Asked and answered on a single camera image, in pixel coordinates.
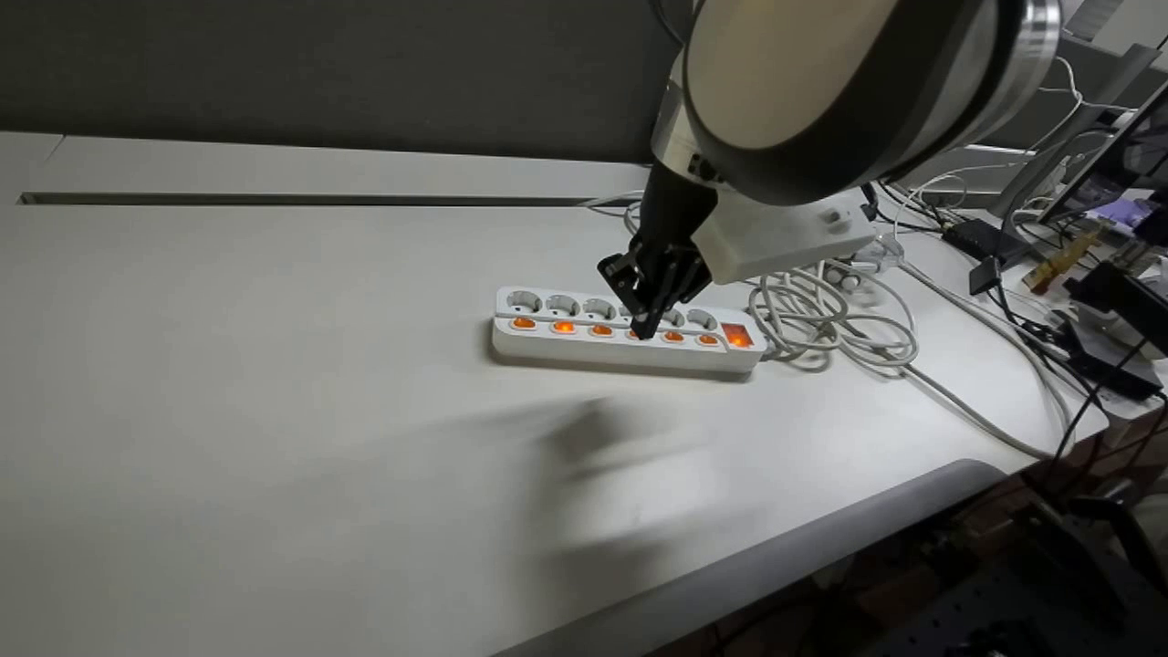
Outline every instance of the wire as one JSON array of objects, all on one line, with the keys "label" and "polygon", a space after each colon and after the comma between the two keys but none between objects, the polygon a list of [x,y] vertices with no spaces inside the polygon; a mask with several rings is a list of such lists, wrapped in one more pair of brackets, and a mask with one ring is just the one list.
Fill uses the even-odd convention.
[{"label": "wire", "polygon": [[1064,118],[1049,135],[1039,135],[1033,142],[1033,148],[1043,148],[1088,106],[1072,63],[1062,60],[1062,54],[1055,63],[1064,68],[1064,93],[1069,93],[1072,106],[1064,110]]},{"label": "wire", "polygon": [[1017,219],[1017,211],[1011,211],[1011,214],[1013,214],[1017,239],[1021,239],[1027,243],[1033,243],[1043,260],[1052,260],[1052,254],[1062,247],[1060,239],[1033,232],[1033,225],[1027,225],[1027,221]]},{"label": "wire", "polygon": [[663,0],[650,0],[656,24],[669,34],[670,44],[687,49],[687,37],[663,17]]},{"label": "wire", "polygon": [[888,183],[876,183],[876,190],[883,190],[883,198],[890,198],[893,204],[901,204],[901,208],[945,225],[945,214],[938,208],[932,208],[925,198],[916,201],[916,198],[907,198],[907,192],[901,192],[901,190],[893,190]]},{"label": "wire", "polygon": [[765,359],[786,363],[804,374],[826,374],[833,353],[848,353],[853,365],[898,381],[901,369],[916,359],[916,320],[907,304],[881,282],[883,291],[893,294],[904,320],[883,314],[853,314],[842,291],[826,282],[872,282],[870,273],[853,273],[842,263],[826,260],[817,273],[808,270],[779,270],[755,282],[749,294],[749,314],[765,331]]},{"label": "wire", "polygon": [[643,214],[637,198],[592,198],[592,201],[584,201],[584,208],[595,214],[620,219],[628,232],[637,231],[637,214]]},{"label": "wire", "polygon": [[[1013,325],[1013,327],[1021,327],[1017,325],[1017,314],[1011,309],[1011,304],[1007,304],[1007,291],[995,284],[995,304],[999,304],[999,309],[1007,314],[1007,320]],[[1069,428],[1064,428],[1064,434],[1062,434],[1062,440],[1060,440],[1060,453],[1055,453],[1055,460],[1062,460],[1062,453],[1064,453],[1064,440],[1072,438],[1072,430],[1078,430],[1078,422],[1083,420],[1083,414],[1090,410],[1090,406],[1099,406],[1101,414],[1105,414],[1105,406],[1101,406],[1101,385],[1099,388],[1090,388],[1088,381],[1081,381],[1072,369],[1064,369],[1064,377],[1088,394],[1083,398],[1083,406],[1078,410],[1078,416],[1069,420]],[[1101,438],[1095,438],[1090,440],[1090,458],[1088,458],[1088,464],[1062,487],[1062,498],[1083,479],[1083,476],[1090,476],[1090,468],[1099,464],[1099,458],[1101,458]]]},{"label": "wire", "polygon": [[1140,458],[1159,438],[1159,428],[1168,422],[1168,398],[1159,394],[1165,410],[1156,422],[1140,438],[1136,453],[1128,458],[1125,472],[1140,464]]},{"label": "wire", "polygon": [[1002,327],[991,314],[980,314],[977,308],[972,308],[966,298],[953,294],[950,290],[940,290],[938,282],[932,282],[925,270],[916,270],[911,263],[898,260],[898,266],[918,282],[925,290],[932,290],[933,294],[950,298],[953,308],[960,308],[962,314],[972,314],[977,325],[985,325],[989,331],[995,331],[999,339],[1007,339],[1027,363],[1028,369],[1039,377],[1043,391],[1055,398],[1062,420],[1069,420],[1069,406],[1060,394],[1049,365],[1011,331]]},{"label": "wire", "polygon": [[[1140,339],[1140,343],[1118,363],[1118,369],[1125,369],[1141,346],[1145,346],[1145,339]],[[1064,445],[1069,445],[1072,430],[1081,428],[1081,420],[1088,416],[1088,410],[1099,403],[1099,394],[1101,394],[1101,385],[1095,385],[1095,388],[1088,391],[1088,403],[1083,403],[1083,406],[1072,414],[1072,420],[1064,422],[1062,440],[1060,440],[1060,450],[1055,450],[1055,460],[1064,458]]]},{"label": "wire", "polygon": [[[848,294],[836,290],[848,282],[883,290],[898,304],[904,320],[852,309]],[[770,343],[770,352],[765,352],[770,363],[786,363],[798,374],[826,374],[833,365],[833,353],[842,353],[856,369],[876,374],[883,381],[911,381],[916,388],[925,388],[938,403],[962,414],[972,422],[977,422],[995,440],[1002,440],[1027,458],[1049,460],[1043,450],[1033,450],[1021,438],[1013,438],[1011,430],[995,428],[989,416],[980,416],[960,394],[953,394],[945,385],[938,385],[918,365],[911,365],[918,353],[916,316],[911,316],[907,304],[872,273],[856,273],[848,263],[821,263],[817,273],[781,270],[781,273],[758,277],[752,284],[749,314],[758,320],[758,327]],[[1060,398],[1062,414],[1069,414],[1062,394],[1049,385],[1049,374],[1039,365],[1036,365],[1036,374],[1039,374],[1043,388]]]},{"label": "wire", "polygon": [[1011,320],[1013,331],[1017,331],[1017,314],[1013,314],[1007,291],[999,290],[999,282],[995,282],[989,291],[995,291],[995,294],[989,294],[989,298],[999,308],[999,314],[1007,314],[1007,320]]},{"label": "wire", "polygon": [[995,428],[991,420],[985,420],[977,410],[972,410],[966,403],[960,403],[950,388],[940,388],[933,377],[918,374],[916,365],[904,369],[916,385],[925,385],[927,391],[933,391],[938,398],[945,398],[950,406],[955,406],[962,416],[972,416],[985,434],[999,438],[1002,445],[1033,458],[1033,460],[1049,460],[1043,450],[1033,450],[1027,440],[1017,440],[1011,430]]},{"label": "wire", "polygon": [[[876,192],[876,190],[883,190],[893,204],[907,208],[911,214],[933,219],[938,225],[904,221],[904,219],[888,214],[888,211],[881,208],[881,192]],[[872,204],[872,214],[876,214],[881,221],[890,221],[893,231],[907,231],[907,232],[940,232],[940,231],[945,231],[945,219],[927,214],[927,211],[918,211],[916,204],[893,198],[893,190],[883,187],[883,183],[864,187],[864,198],[870,198],[870,204]]]},{"label": "wire", "polygon": [[950,169],[918,187],[911,187],[911,198],[925,204],[925,192],[945,180],[955,180],[960,183],[960,201],[953,201],[950,208],[960,208],[966,198],[972,198],[972,187],[966,187],[966,176],[972,170],[1002,170],[1002,169],[1017,169],[1017,163],[973,163],[973,169]]}]

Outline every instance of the electronic equipment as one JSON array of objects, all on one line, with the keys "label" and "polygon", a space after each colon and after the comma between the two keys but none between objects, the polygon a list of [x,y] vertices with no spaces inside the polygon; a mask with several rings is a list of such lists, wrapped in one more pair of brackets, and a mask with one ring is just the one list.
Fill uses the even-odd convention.
[{"label": "electronic equipment", "polygon": [[960,219],[955,225],[950,225],[940,232],[940,240],[950,240],[953,247],[960,247],[973,260],[995,260],[999,270],[1033,254],[1033,247],[1027,240],[1017,240],[1013,232],[1002,232],[989,221],[977,221],[977,219]]},{"label": "electronic equipment", "polygon": [[1140,335],[1168,353],[1168,298],[1125,266],[1101,263],[1088,277],[1064,282],[1064,291],[1078,304],[1119,314]]},{"label": "electronic equipment", "polygon": [[1145,403],[1159,391],[1156,369],[1141,359],[1133,353],[1128,343],[1108,339],[1105,331],[1072,320],[1060,335],[1060,346],[1069,353],[1069,369],[1105,391],[1118,391],[1125,398]]},{"label": "electronic equipment", "polygon": [[1159,201],[1168,190],[1168,84],[1108,138],[1055,198],[1039,221],[1101,221],[1114,232],[1168,243]]},{"label": "electronic equipment", "polygon": [[[643,225],[600,263],[656,335],[713,282],[848,254],[848,190],[989,135],[1043,82],[1060,0],[698,4],[663,84]],[[786,243],[796,221],[836,221]]]}]

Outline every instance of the white cable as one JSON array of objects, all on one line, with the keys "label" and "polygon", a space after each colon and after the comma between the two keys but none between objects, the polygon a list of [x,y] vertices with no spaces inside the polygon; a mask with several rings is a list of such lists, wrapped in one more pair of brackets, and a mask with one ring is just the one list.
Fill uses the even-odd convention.
[{"label": "white cable", "polygon": [[[890,240],[888,252],[925,290],[938,291],[940,298],[950,298],[953,308],[960,308],[962,314],[972,314],[973,320],[980,320],[985,327],[1002,335],[1033,365],[1043,391],[1060,403],[1060,410],[1069,422],[1069,406],[1060,394],[1060,388],[1052,385],[1052,374],[1039,365],[1036,353],[1028,353],[1028,346],[1013,331],[1007,331],[991,314],[980,314],[977,308],[972,308],[960,294],[933,284],[911,263],[904,263],[901,260],[904,252],[898,247],[898,240]],[[901,308],[904,320],[893,320],[883,314],[853,314],[848,294],[833,284],[833,277],[836,282],[856,277],[862,284],[883,290]],[[862,365],[883,381],[911,381],[916,388],[925,388],[938,403],[962,414],[972,422],[977,422],[995,440],[1002,440],[1027,458],[1036,458],[1036,460],[1052,458],[1043,450],[1027,445],[1011,430],[995,428],[989,416],[980,416],[960,394],[953,394],[945,385],[918,374],[918,365],[916,365],[916,353],[918,353],[916,316],[911,316],[907,304],[872,273],[856,273],[848,263],[821,263],[815,273],[781,270],[781,273],[758,277],[752,284],[749,314],[758,320],[758,327],[770,339],[770,353],[765,353],[770,363],[786,363],[798,374],[826,374],[833,365],[833,353],[841,352],[853,365]]]},{"label": "white cable", "polygon": [[945,180],[955,180],[955,183],[960,183],[960,201],[953,201],[953,208],[955,208],[955,204],[962,204],[962,201],[972,198],[966,176],[973,176],[973,170],[1002,170],[1002,169],[1017,169],[1017,163],[950,169],[950,170],[940,170],[940,176],[933,176],[933,180],[911,187],[911,198],[925,201],[925,192],[927,192],[932,187],[938,187],[938,183],[945,183]]},{"label": "white cable", "polygon": [[853,314],[848,294],[826,282],[828,273],[876,282],[842,263],[821,263],[817,273],[781,270],[752,290],[749,314],[770,339],[765,359],[804,374],[826,374],[841,352],[876,377],[904,377],[904,365],[916,359],[907,304],[876,282],[898,298],[907,325],[883,314]]},{"label": "white cable", "polygon": [[1064,93],[1069,93],[1072,106],[1064,110],[1064,118],[1043,138],[1033,142],[1033,148],[1043,148],[1088,106],[1072,63],[1062,60],[1062,54],[1055,63],[1064,68]]},{"label": "white cable", "polygon": [[904,192],[904,190],[898,190],[898,187],[876,187],[876,190],[883,190],[890,201],[898,201],[898,204],[907,204],[911,211],[918,208],[918,201],[911,198],[911,190]]},{"label": "white cable", "polygon": [[584,201],[584,208],[595,211],[595,214],[620,219],[628,232],[637,231],[637,211],[643,211],[637,198],[592,198],[592,201]]},{"label": "white cable", "polygon": [[962,314],[972,314],[973,320],[980,320],[989,331],[995,331],[999,339],[1007,339],[1027,363],[1028,369],[1036,374],[1036,381],[1043,385],[1043,391],[1060,403],[1060,414],[1062,420],[1069,422],[1069,406],[1064,398],[1060,394],[1049,365],[1002,325],[995,320],[991,314],[972,308],[966,298],[953,294],[950,290],[940,290],[938,282],[932,282],[925,270],[916,270],[911,263],[898,263],[911,282],[918,282],[925,290],[932,290],[933,294],[950,298],[953,308],[960,308]]}]

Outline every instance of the power cord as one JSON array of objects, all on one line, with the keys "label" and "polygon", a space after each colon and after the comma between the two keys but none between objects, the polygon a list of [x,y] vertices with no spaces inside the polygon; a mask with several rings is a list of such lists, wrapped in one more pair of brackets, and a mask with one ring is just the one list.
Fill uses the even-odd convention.
[{"label": "power cord", "polygon": [[940,290],[938,282],[932,282],[918,266],[898,260],[898,270],[907,273],[911,282],[918,282],[925,290],[932,290],[933,294],[950,298],[955,309],[962,309],[966,316],[973,316],[977,325],[985,325],[989,331],[995,331],[999,339],[1007,339],[1027,363],[1028,369],[1039,377],[1043,391],[1055,398],[1055,406],[1062,410],[1062,416],[1069,420],[1069,406],[1060,394],[1049,365],[1011,331],[1002,327],[991,314],[972,308],[966,298],[960,298],[955,291]]},{"label": "power cord", "polygon": [[1039,138],[1033,142],[1033,148],[1052,146],[1052,138],[1088,106],[1072,63],[1062,60],[1062,54],[1060,54],[1055,63],[1064,68],[1064,86],[1060,86],[1060,93],[1069,93],[1072,106],[1064,110],[1064,118],[1062,118],[1049,135],[1039,135]]},{"label": "power cord", "polygon": [[687,49],[687,37],[669,22],[663,0],[650,0],[650,11],[654,11],[654,22],[669,34],[669,41]]},{"label": "power cord", "polygon": [[[1145,346],[1145,339],[1136,343],[1136,346],[1118,363],[1118,369],[1125,369],[1141,346]],[[1083,406],[1072,414],[1072,420],[1064,422],[1064,434],[1062,434],[1062,440],[1060,440],[1060,450],[1055,450],[1055,460],[1064,458],[1064,445],[1069,445],[1072,430],[1081,428],[1081,420],[1088,416],[1088,410],[1099,406],[1099,394],[1101,394],[1101,385],[1095,385],[1095,388],[1088,391],[1088,403],[1083,403]]]},{"label": "power cord", "polygon": [[953,201],[950,208],[960,208],[960,204],[972,198],[972,183],[966,183],[966,176],[973,176],[973,170],[1007,170],[1007,169],[1017,169],[1017,163],[972,163],[972,169],[950,169],[950,170],[940,170],[940,176],[933,176],[933,180],[927,180],[927,183],[911,187],[907,192],[911,192],[911,201],[918,201],[918,204],[925,204],[925,192],[927,192],[927,190],[933,190],[938,183],[955,180],[955,183],[960,183],[960,201]]},{"label": "power cord", "polygon": [[[848,294],[841,291],[841,284],[848,284],[848,282],[876,284],[876,290],[890,291],[890,298],[901,308],[904,320],[893,320],[883,314],[853,314]],[[991,434],[995,440],[1002,440],[1027,458],[1036,458],[1036,460],[1052,458],[1043,450],[1027,445],[1011,430],[995,428],[989,416],[980,416],[973,406],[966,406],[955,391],[950,391],[945,385],[938,385],[933,377],[927,377],[916,365],[916,353],[918,353],[916,316],[911,316],[907,304],[872,273],[862,273],[848,263],[821,263],[815,270],[765,273],[752,284],[749,314],[758,320],[758,327],[770,343],[770,352],[765,352],[770,363],[786,363],[798,374],[826,374],[833,365],[833,353],[842,353],[853,365],[862,365],[864,374],[876,374],[883,381],[911,381],[916,388],[925,388],[938,403],[962,414],[985,434]],[[973,314],[973,316],[980,325],[989,325],[991,331],[999,331],[1007,343],[1013,343],[1033,363],[1033,353],[1011,331],[1002,331],[999,325],[991,325],[980,314]],[[1069,416],[1069,410],[1064,410],[1062,394],[1055,391],[1055,385],[1049,381],[1043,365],[1036,365],[1036,374],[1039,374],[1043,388],[1052,391],[1052,398],[1060,398],[1062,414]]]},{"label": "power cord", "polygon": [[1033,335],[1027,335],[1027,325],[1033,325],[1033,320],[1021,320],[1021,316],[1011,309],[1011,298],[1007,298],[1007,291],[1002,291],[999,282],[995,282],[985,294],[999,308],[999,314],[1011,320],[1013,335],[1043,363],[1049,374],[1062,377],[1064,385],[1081,388],[1083,394],[1090,391],[1090,385],[1088,385],[1083,377],[1078,377],[1064,363],[1052,359],[1049,352],[1036,346]]},{"label": "power cord", "polygon": [[637,198],[592,198],[584,201],[586,211],[620,219],[628,232],[643,225]]},{"label": "power cord", "polygon": [[1136,453],[1128,458],[1125,472],[1140,468],[1140,458],[1159,438],[1159,428],[1168,422],[1168,398],[1159,394],[1165,410],[1156,422],[1140,438]]},{"label": "power cord", "polygon": [[872,192],[876,214],[881,214],[883,221],[893,221],[893,225],[904,225],[904,231],[918,231],[918,232],[940,232],[940,231],[950,225],[945,214],[940,214],[938,208],[932,208],[927,201],[916,201],[916,198],[907,198],[907,192],[901,192],[901,190],[893,190],[893,187],[888,187],[888,183],[872,183],[872,187],[883,190],[883,198],[890,198],[890,201],[901,204],[904,211],[911,211],[911,214],[918,214],[918,219],[932,219],[933,225],[890,219],[888,211],[881,211],[881,201],[876,201],[876,192]]}]

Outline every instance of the black cable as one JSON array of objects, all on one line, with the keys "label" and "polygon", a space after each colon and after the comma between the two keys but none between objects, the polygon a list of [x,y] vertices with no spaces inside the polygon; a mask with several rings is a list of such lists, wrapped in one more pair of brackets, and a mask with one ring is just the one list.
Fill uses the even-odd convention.
[{"label": "black cable", "polygon": [[864,190],[864,201],[870,201],[870,219],[881,219],[881,221],[890,221],[890,225],[901,225],[901,231],[911,231],[911,232],[940,232],[940,225],[918,225],[918,221],[901,221],[901,219],[890,219],[883,208],[881,208],[881,192],[876,192],[876,187],[881,183],[870,183],[870,187],[862,187]]},{"label": "black cable", "polygon": [[663,0],[650,0],[656,24],[670,37],[670,44],[687,49],[682,34],[669,22]]},{"label": "black cable", "polygon": [[[1136,458],[1128,460],[1128,468],[1141,458],[1145,440],[1156,438],[1156,430],[1159,430],[1165,420],[1168,420],[1168,406],[1165,406],[1165,416],[1152,422],[1152,430],[1140,440],[1140,450],[1136,450]],[[1095,438],[1083,468],[1078,468],[1078,472],[1069,476],[1069,482],[1062,487],[1062,498],[1072,492],[1078,482],[1083,482],[1083,479],[1095,472],[1099,460],[1118,458],[1118,453],[1125,453],[1125,450],[1101,453],[1101,438]]]},{"label": "black cable", "polygon": [[[1140,343],[1118,363],[1118,369],[1125,369],[1141,346],[1145,346],[1145,339],[1140,339]],[[1095,388],[1088,391],[1088,403],[1083,403],[1083,406],[1072,414],[1072,420],[1064,422],[1062,440],[1060,440],[1060,450],[1055,450],[1055,464],[1064,458],[1064,445],[1069,445],[1072,430],[1081,428],[1081,420],[1088,416],[1088,410],[1099,406],[1099,394],[1101,394],[1101,385],[1095,385]]]},{"label": "black cable", "polygon": [[999,308],[999,314],[1011,320],[1013,335],[1027,343],[1027,352],[1033,352],[1033,353],[1043,363],[1049,374],[1055,374],[1055,365],[1060,365],[1062,374],[1069,374],[1062,363],[1052,363],[1052,353],[1039,352],[1028,331],[1021,331],[1021,320],[1017,320],[1017,314],[1013,314],[1013,308],[1011,308],[1011,298],[1007,298],[1007,290],[999,284],[999,273],[995,273],[991,290],[985,290],[985,294]]},{"label": "black cable", "polygon": [[[1021,331],[1017,314],[1011,309],[1007,291],[999,290],[999,282],[995,282],[995,294],[989,294],[989,298],[1007,314],[1007,320],[1013,325],[1017,339],[1021,339],[1027,346],[1033,346],[1028,335]],[[1099,394],[1101,394],[1101,391],[1099,391],[1101,385],[1090,388],[1090,385],[1088,385],[1083,377],[1078,377],[1069,365],[1052,363],[1039,346],[1033,346],[1033,353],[1036,353],[1049,369],[1060,365],[1060,369],[1062,369],[1064,377],[1072,377],[1072,381],[1083,388],[1083,394],[1088,394],[1088,403],[1081,406],[1081,414],[1078,414],[1072,422],[1069,422],[1069,434],[1072,434],[1072,428],[1083,420],[1083,414],[1088,414],[1090,406],[1099,406],[1099,410],[1105,414],[1105,406],[1101,406],[1101,398],[1099,398]],[[1078,476],[1069,476],[1069,482],[1062,487],[1062,498],[1072,492],[1072,487],[1095,472],[1099,458],[1101,458],[1101,438],[1090,440],[1088,464],[1078,468]]]},{"label": "black cable", "polygon": [[907,201],[907,198],[901,198],[898,190],[890,190],[888,183],[876,183],[876,187],[881,187],[883,198],[890,198],[893,204],[901,204],[901,208],[907,208],[907,211],[916,211],[916,214],[925,214],[925,219],[933,219],[940,231],[950,225],[945,214],[940,214],[933,204],[927,204],[927,201]]},{"label": "black cable", "polygon": [[1136,453],[1128,458],[1125,472],[1140,464],[1140,458],[1159,438],[1159,428],[1168,422],[1168,398],[1159,394],[1165,410],[1156,422],[1140,438]]}]

